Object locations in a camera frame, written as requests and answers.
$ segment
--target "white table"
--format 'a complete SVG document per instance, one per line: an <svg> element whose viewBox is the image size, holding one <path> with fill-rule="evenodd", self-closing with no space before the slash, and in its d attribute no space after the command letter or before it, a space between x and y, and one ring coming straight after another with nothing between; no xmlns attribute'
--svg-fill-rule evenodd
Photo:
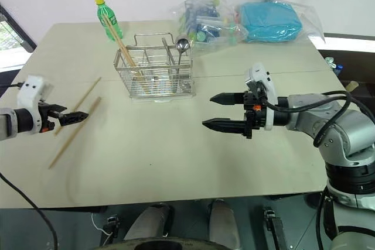
<svg viewBox="0 0 375 250"><path fill-rule="evenodd" d="M168 26L168 21L131 22L124 31L161 32ZM124 42L132 43L131 36ZM54 168L47 169L77 125L57 137L53 132L23 133L0 143L2 172L40 207L299 193L324 187L324 161L310 137L274 128L254 131L247 140L201 125L213 117L243 118L241 105L220 106L209 98L244 91L242 75L255 61L272 73L278 95L342 89L311 44L241 44L203 56L194 62L196 95L167 103L128 98L112 66L116 49L105 41L99 24L55 25L16 78L50 78L54 90L47 102L71 108L103 77L80 110L88 110L98 96L103 100ZM0 107L15 108L16 93L9 89ZM29 207L3 183L0 189L0 208Z"/></svg>

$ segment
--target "metal utensil holder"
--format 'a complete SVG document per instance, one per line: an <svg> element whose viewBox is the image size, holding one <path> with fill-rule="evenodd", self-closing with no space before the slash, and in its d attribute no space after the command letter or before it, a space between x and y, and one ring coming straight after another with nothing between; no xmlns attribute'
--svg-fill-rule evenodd
<svg viewBox="0 0 375 250"><path fill-rule="evenodd" d="M168 36L171 44L168 47L163 44L139 46L137 38L141 36L160 36L160 43L163 36ZM114 60L114 67L131 98L162 100L165 97L171 100L193 94L191 49L181 55L179 62L180 54L171 33L137 33L134 42L127 50L136 66L131 67L120 50Z"/></svg>

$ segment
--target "chopstick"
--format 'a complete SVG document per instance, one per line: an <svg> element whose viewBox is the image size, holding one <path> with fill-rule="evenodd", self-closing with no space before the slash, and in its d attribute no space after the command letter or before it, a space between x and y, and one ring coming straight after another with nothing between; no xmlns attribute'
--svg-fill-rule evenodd
<svg viewBox="0 0 375 250"><path fill-rule="evenodd" d="M78 132L80 132L80 130L82 129L82 127L86 124L87 120L90 118L90 116L93 114L93 112L95 111L95 109L98 107L98 104L99 104L100 101L101 101L101 98L98 97L93 102L93 104L91 105L90 109L88 110L88 117L79 124L79 126L70 135L70 137L68 138L68 140L66 140L66 142L64 143L64 145L62 146L62 148L57 153L56 157L53 159L53 161L51 162L51 164L48 166L48 169L51 169L57 163L57 161L63 155L64 151L68 148L68 146L74 140L74 138L76 137L76 135L78 134Z"/></svg>
<svg viewBox="0 0 375 250"><path fill-rule="evenodd" d="M94 89L94 87L96 86L96 84L98 84L98 82L101 80L101 77L99 77L98 79L96 79L96 81L94 82L94 84L86 91L86 93L83 95L83 97L78 101L78 103L76 104L76 106L72 109L72 112L76 111L79 106L83 103L83 101L87 98L87 96L89 95L89 93ZM56 129L56 131L54 132L54 135L57 136L60 131L64 128L64 126L60 126Z"/></svg>
<svg viewBox="0 0 375 250"><path fill-rule="evenodd" d="M111 24L111 21L109 20L108 16L106 14L103 15L103 20L105 22L105 24L108 26L113 38L115 39L118 47L120 48L121 50L121 53L124 55L126 61L128 62L128 64L131 66L131 67L137 67L137 65L134 63L133 61L133 58L130 56L129 52L128 52L128 49L125 47L125 45L123 44L122 40L120 39L120 37L118 36L117 32L114 30L112 24ZM142 86L143 90L149 94L149 89L148 87L142 83L142 81L146 82L145 80L145 77L139 72L137 71L135 73L135 77L138 81L140 81L140 85Z"/></svg>

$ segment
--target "clear plastic bag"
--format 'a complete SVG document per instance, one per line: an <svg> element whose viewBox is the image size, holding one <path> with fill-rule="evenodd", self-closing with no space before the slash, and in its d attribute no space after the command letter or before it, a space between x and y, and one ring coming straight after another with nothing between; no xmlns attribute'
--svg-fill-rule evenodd
<svg viewBox="0 0 375 250"><path fill-rule="evenodd" d="M234 9L223 0L187 0L172 12L179 33L192 41L196 54L212 52L243 41L248 32L236 23Z"/></svg>
<svg viewBox="0 0 375 250"><path fill-rule="evenodd" d="M281 0L248 2L238 7L238 22L249 32L246 42L324 40L316 10Z"/></svg>

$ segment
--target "blue cloth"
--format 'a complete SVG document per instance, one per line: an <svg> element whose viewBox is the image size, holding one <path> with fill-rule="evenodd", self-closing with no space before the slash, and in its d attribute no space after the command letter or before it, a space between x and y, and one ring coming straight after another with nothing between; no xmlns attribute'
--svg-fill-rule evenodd
<svg viewBox="0 0 375 250"><path fill-rule="evenodd" d="M249 32L247 42L292 41L302 30L292 6L283 2L245 3L240 6L240 17Z"/></svg>

